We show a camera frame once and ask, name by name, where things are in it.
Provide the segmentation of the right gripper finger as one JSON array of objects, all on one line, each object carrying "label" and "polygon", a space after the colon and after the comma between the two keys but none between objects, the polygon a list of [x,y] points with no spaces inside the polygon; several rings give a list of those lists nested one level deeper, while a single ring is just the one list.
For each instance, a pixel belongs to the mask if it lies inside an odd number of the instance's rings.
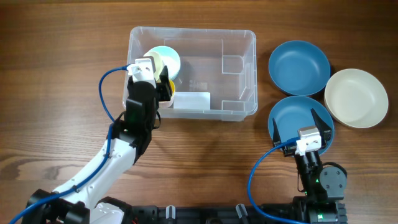
[{"label": "right gripper finger", "polygon": [[315,126],[318,128],[321,137],[331,137],[332,135],[332,128],[324,122],[324,120],[319,117],[317,112],[312,108],[311,114],[313,116],[313,120],[315,122]]},{"label": "right gripper finger", "polygon": [[280,144],[282,144],[282,142],[280,139],[280,134],[279,134],[279,130],[277,127],[277,123],[274,118],[272,119],[272,125],[273,125],[273,134],[272,134],[273,146],[279,146]]}]

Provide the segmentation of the cream pale yellow cup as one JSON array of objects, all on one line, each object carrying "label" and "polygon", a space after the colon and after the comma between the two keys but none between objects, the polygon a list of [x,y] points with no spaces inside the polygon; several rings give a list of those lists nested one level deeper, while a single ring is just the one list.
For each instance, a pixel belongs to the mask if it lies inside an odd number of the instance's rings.
[{"label": "cream pale yellow cup", "polygon": [[152,57],[154,59],[154,65],[155,65],[155,72],[154,72],[154,78],[156,82],[159,82],[159,76],[163,70],[164,67],[164,62],[162,60],[162,57],[159,53],[150,51],[144,54],[145,57]]}]

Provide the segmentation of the dark blue plate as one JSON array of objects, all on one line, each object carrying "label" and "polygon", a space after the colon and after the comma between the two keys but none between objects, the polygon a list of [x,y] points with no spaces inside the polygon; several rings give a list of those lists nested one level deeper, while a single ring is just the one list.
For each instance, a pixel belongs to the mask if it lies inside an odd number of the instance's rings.
[{"label": "dark blue plate", "polygon": [[295,96],[317,94],[331,77],[327,56],[319,47],[303,40],[291,40],[276,47],[268,69],[275,86]]},{"label": "dark blue plate", "polygon": [[318,101],[306,96],[290,96],[280,100],[271,109],[268,119],[268,131],[271,139],[274,139],[275,120],[282,142],[298,136],[298,130],[307,126],[314,126],[315,122],[311,114],[314,109],[317,115],[331,128],[331,139],[327,141],[324,149],[319,154],[324,154],[334,140],[335,127],[328,110]]}]

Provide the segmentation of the light blue bowl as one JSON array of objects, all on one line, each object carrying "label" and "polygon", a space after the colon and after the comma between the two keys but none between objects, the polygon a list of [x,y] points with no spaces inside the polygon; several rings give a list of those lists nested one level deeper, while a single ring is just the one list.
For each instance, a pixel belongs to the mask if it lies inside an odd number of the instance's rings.
[{"label": "light blue bowl", "polygon": [[167,66],[169,71],[169,78],[174,80],[180,71],[181,60],[179,54],[171,47],[168,46],[157,46],[149,50],[157,52],[161,55],[164,62],[164,66]]}]

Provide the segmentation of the cream beige plate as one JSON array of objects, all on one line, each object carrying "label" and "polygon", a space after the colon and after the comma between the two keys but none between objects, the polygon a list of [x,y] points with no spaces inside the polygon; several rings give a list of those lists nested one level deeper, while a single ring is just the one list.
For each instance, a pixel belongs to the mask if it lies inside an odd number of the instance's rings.
[{"label": "cream beige plate", "polygon": [[331,76],[325,87],[324,103],[338,122],[359,129],[379,124],[389,109],[382,83],[356,68],[340,70]]}]

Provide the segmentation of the pink cup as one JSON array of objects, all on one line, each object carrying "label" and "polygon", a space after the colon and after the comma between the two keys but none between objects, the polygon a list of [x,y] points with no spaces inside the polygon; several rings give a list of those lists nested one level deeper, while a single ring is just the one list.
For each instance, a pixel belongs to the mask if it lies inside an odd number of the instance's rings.
[{"label": "pink cup", "polygon": [[174,99],[171,98],[169,101],[160,101],[159,108],[170,108],[174,103]]}]

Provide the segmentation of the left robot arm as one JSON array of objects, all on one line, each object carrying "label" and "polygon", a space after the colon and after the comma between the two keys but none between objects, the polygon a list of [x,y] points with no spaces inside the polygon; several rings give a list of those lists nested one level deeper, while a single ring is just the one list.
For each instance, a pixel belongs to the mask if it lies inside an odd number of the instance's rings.
[{"label": "left robot arm", "polygon": [[125,65],[122,70],[130,75],[126,109],[111,120],[103,147],[68,182],[52,192],[39,189],[32,194],[12,223],[126,221],[129,206],[104,202],[103,195],[146,151],[152,131],[161,124],[159,103],[171,99],[172,87],[167,66],[159,70],[158,79],[137,64]]}]

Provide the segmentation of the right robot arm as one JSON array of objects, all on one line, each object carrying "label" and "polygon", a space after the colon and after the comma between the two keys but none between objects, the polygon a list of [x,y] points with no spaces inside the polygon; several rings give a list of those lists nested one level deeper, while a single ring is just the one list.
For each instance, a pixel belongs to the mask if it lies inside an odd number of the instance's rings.
[{"label": "right robot arm", "polygon": [[298,130],[298,139],[282,147],[284,156],[293,156],[298,180],[304,196],[291,203],[264,204],[262,209],[273,215],[295,222],[336,223],[348,222],[344,199],[347,171],[335,162],[322,162],[318,151],[324,149],[332,136],[332,128],[310,110],[315,124]]}]

